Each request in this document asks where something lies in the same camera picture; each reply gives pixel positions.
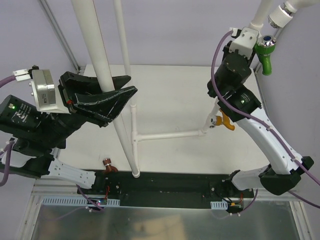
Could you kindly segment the brown water faucet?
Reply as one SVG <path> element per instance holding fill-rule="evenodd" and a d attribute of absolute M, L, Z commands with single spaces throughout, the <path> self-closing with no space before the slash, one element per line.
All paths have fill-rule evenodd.
<path fill-rule="evenodd" d="M 118 169 L 112 165 L 111 159 L 110 158 L 105 158 L 102 161 L 103 165 L 105 166 L 105 170 L 103 170 L 104 174 L 109 174 L 109 173 L 117 173 Z"/>

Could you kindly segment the white PVC pipe frame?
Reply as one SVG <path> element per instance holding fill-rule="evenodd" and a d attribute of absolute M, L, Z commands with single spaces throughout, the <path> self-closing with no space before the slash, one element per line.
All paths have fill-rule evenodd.
<path fill-rule="evenodd" d="M 91 63 L 97 76 L 99 86 L 103 92 L 112 91 L 114 89 L 114 84 L 97 17 L 95 3 L 92 0 L 73 0 L 71 3 L 88 50 Z M 222 97 L 213 76 L 211 77 L 211 82 L 218 99 L 223 102 L 229 110 L 239 113 L 244 117 L 243 120 L 248 122 L 243 129 L 247 133 L 253 133 L 251 138 L 256 142 L 261 141 L 262 143 L 260 149 L 267 150 L 267 152 L 272 155 L 269 162 L 276 173 L 288 175 L 291 170 L 297 169 L 301 169 L 305 173 L 308 172 L 308 170 L 302 165 L 302 159 L 299 158 L 297 154 L 293 153 L 293 150 L 289 148 L 289 145 L 284 141 L 282 136 L 279 135 L 277 130 L 272 125 L 269 125 L 267 122 L 259 118 L 259 116 L 263 116 L 265 114 L 262 109 L 256 110 L 254 115 L 249 115 L 234 108 Z M 115 119 L 114 127 L 130 165 L 132 175 L 134 178 L 138 178 L 140 176 L 140 170 L 134 154 L 135 148 L 130 146 L 133 142 L 127 137 L 123 119 Z"/>

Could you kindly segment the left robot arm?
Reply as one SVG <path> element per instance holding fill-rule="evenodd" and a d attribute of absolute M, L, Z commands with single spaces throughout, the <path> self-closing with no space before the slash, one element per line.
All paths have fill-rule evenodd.
<path fill-rule="evenodd" d="M 113 122 L 137 92 L 128 86 L 131 77 L 112 77 L 113 90 L 104 92 L 96 77 L 67 71 L 55 85 L 49 70 L 33 67 L 0 83 L 20 78 L 29 80 L 35 104 L 9 95 L 0 105 L 0 130 L 11 135 L 1 151 L 1 183 L 7 182 L 9 174 L 34 179 L 49 176 L 102 194 L 106 183 L 95 172 L 62 163 L 53 151 L 65 149 L 67 138 L 85 123 L 106 127 Z"/>

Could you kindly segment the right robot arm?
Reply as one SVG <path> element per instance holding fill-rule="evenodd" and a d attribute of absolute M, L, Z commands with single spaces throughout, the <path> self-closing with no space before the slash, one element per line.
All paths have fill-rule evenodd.
<path fill-rule="evenodd" d="M 261 102 L 244 83 L 251 75 L 249 61 L 237 51 L 223 48 L 221 65 L 213 71 L 207 84 L 208 95 L 218 99 L 222 119 L 218 124 L 233 129 L 233 122 L 242 128 L 267 158 L 269 164 L 253 170 L 235 170 L 223 184 L 230 197 L 243 190 L 264 188 L 280 196 L 293 189 L 314 161 L 296 152 L 269 120 Z"/>

